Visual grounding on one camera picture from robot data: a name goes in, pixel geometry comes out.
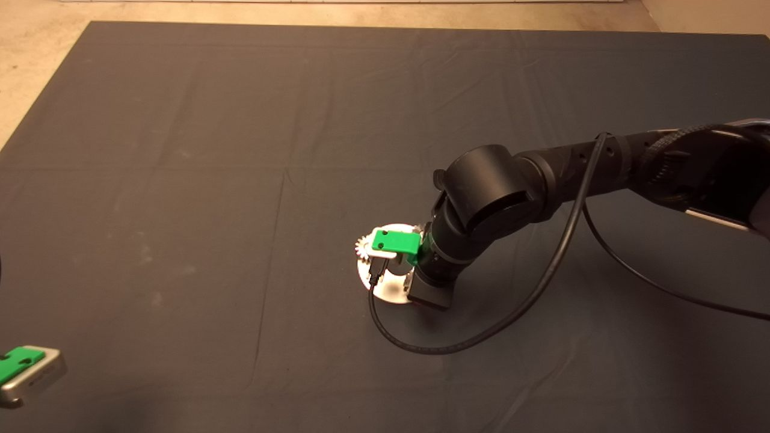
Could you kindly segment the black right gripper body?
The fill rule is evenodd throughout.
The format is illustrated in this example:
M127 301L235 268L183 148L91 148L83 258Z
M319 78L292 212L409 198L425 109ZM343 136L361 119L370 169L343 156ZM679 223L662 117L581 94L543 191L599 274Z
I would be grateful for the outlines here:
M414 272L407 290L407 299L421 306L441 312L451 308L454 299L455 280L437 281Z

